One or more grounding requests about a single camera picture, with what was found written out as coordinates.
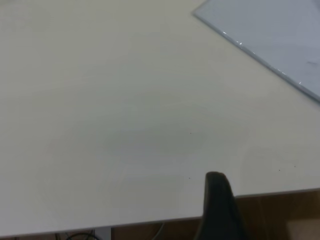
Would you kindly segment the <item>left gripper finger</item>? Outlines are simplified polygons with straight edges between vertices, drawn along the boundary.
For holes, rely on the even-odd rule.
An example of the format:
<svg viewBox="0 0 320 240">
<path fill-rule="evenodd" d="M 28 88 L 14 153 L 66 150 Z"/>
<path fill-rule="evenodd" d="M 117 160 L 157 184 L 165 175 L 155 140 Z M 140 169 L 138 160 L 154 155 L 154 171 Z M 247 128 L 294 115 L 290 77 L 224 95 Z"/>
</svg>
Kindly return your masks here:
<svg viewBox="0 0 320 240">
<path fill-rule="evenodd" d="M 203 214 L 198 240 L 248 240 L 242 215 L 231 185 L 221 172 L 205 175 Z"/>
</svg>

